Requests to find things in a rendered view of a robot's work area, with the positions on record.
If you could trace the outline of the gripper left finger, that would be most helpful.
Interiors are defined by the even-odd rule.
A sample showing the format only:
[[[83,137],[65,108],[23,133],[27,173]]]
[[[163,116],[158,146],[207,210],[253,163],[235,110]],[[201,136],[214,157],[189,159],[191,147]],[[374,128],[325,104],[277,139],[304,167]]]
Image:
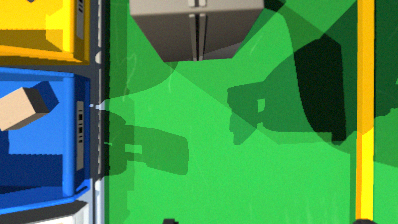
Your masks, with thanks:
[[[179,221],[175,221],[175,218],[164,218],[162,224],[179,224]]]

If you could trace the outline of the yellow bar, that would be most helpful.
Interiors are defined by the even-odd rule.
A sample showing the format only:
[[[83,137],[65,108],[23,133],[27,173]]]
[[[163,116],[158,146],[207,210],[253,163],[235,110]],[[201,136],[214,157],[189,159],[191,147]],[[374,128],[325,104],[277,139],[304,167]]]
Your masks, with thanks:
[[[356,219],[372,220],[374,0],[358,0]]]

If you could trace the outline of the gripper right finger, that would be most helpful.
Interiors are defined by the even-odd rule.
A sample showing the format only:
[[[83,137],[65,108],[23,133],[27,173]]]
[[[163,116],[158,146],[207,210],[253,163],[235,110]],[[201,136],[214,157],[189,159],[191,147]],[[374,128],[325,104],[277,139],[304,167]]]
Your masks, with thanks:
[[[358,218],[353,224],[377,224],[376,222],[372,221],[369,218]]]

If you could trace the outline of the yellow open bin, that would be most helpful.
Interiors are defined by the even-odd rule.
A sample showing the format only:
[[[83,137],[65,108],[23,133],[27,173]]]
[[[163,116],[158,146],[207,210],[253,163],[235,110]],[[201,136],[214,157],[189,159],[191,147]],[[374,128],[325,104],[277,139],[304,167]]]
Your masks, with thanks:
[[[0,65],[90,65],[90,0],[0,0]]]

